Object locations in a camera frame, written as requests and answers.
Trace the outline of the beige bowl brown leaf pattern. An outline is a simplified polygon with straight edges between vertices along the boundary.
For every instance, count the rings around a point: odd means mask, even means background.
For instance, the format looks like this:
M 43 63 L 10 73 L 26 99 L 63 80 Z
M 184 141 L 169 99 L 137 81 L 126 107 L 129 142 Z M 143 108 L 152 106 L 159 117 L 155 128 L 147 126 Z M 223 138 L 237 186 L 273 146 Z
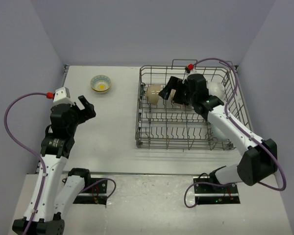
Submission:
M 171 99 L 171 104 L 172 106 L 176 106 L 176 102 L 174 101 L 174 95 L 175 95 L 176 90 L 172 89 L 170 93 L 170 99 Z

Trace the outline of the plain beige bowl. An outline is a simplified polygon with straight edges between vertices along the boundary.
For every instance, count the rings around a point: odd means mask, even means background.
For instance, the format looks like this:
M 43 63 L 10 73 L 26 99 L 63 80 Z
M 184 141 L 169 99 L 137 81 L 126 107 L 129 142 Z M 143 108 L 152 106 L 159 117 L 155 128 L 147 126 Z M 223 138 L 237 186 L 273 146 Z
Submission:
M 152 84 L 147 88 L 146 96 L 148 103 L 157 105 L 159 101 L 159 93 L 161 91 L 160 84 Z

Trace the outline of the yellow checkered bowl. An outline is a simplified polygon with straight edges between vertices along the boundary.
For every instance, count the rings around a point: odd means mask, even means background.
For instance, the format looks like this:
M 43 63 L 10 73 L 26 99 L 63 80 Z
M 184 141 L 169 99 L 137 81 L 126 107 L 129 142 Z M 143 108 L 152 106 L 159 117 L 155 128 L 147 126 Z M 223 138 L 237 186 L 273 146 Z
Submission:
M 104 94 L 110 90 L 112 86 L 111 79 L 106 75 L 96 75 L 90 81 L 90 87 L 99 94 Z

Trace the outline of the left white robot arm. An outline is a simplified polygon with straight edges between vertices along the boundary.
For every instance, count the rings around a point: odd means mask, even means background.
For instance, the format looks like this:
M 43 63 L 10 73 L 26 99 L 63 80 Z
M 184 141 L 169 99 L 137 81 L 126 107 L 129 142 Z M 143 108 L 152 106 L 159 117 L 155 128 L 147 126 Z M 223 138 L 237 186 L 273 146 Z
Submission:
M 77 195 L 91 189 L 90 172 L 74 168 L 69 173 L 64 188 L 57 192 L 64 166 L 74 145 L 78 125 L 96 116 L 94 105 L 84 96 L 78 100 L 80 109 L 69 95 L 59 92 L 47 93 L 53 100 L 50 125 L 45 129 L 41 151 L 36 154 L 40 170 L 34 193 L 21 219 L 13 222 L 12 230 L 18 235 L 61 235 L 65 228 L 64 217 Z

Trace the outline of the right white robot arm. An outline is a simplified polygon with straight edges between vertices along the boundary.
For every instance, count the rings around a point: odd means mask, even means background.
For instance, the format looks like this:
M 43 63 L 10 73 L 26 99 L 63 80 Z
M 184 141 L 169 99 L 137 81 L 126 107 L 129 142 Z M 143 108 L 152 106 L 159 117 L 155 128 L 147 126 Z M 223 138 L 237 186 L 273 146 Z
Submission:
M 205 121 L 219 129 L 242 156 L 238 164 L 210 173 L 209 188 L 213 192 L 222 191 L 230 183 L 244 182 L 252 186 L 277 171 L 276 143 L 272 139 L 264 140 L 239 122 L 202 74 L 190 74 L 186 79 L 172 76 L 159 96 L 167 100 L 171 94 L 175 103 L 190 105 Z

